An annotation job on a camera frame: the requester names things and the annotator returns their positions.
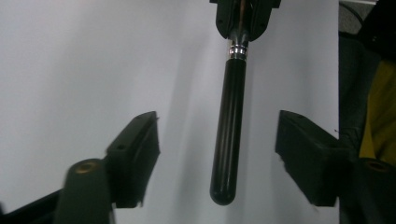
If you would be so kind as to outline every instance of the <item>cylindrical black object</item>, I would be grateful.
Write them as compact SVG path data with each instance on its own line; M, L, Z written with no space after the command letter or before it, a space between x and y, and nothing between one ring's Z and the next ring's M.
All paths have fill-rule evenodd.
M210 196L215 203L220 205L227 205L235 198L245 73L245 60L229 59L227 61L210 186Z

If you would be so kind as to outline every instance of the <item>yellow fabric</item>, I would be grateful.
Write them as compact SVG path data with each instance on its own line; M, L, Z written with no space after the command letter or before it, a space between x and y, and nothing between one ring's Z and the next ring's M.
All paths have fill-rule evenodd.
M396 166L396 64L383 61L373 80L361 141L361 158Z

